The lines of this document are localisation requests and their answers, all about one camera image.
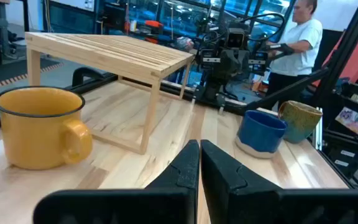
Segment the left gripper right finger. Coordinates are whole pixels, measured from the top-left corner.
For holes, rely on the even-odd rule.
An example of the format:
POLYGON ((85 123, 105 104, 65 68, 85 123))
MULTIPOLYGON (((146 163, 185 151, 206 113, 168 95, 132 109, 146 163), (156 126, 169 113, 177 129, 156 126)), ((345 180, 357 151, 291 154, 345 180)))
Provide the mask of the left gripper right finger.
POLYGON ((283 189, 209 140, 201 177, 211 223, 358 224, 358 189, 283 189))

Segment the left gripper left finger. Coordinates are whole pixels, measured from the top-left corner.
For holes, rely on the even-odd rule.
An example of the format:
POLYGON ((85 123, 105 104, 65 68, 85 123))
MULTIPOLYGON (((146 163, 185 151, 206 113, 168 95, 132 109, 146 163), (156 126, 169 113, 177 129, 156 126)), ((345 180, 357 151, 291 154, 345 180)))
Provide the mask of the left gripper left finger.
POLYGON ((35 207, 34 223, 196 223, 200 146, 190 140, 144 189, 60 190, 35 207))

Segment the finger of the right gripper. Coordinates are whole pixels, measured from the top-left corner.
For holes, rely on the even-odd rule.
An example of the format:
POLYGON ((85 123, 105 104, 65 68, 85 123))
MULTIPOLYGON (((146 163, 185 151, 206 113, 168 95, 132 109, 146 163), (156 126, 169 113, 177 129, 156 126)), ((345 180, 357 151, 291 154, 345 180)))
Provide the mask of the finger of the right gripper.
POLYGON ((228 79, 230 67, 231 59, 229 57, 229 51, 223 50, 220 55, 220 64, 218 68, 219 78, 222 82, 228 79))
POLYGON ((241 72, 241 63, 239 62, 238 59, 238 51, 234 50, 232 52, 232 57, 231 57, 231 79, 236 79, 239 75, 242 74, 241 72))

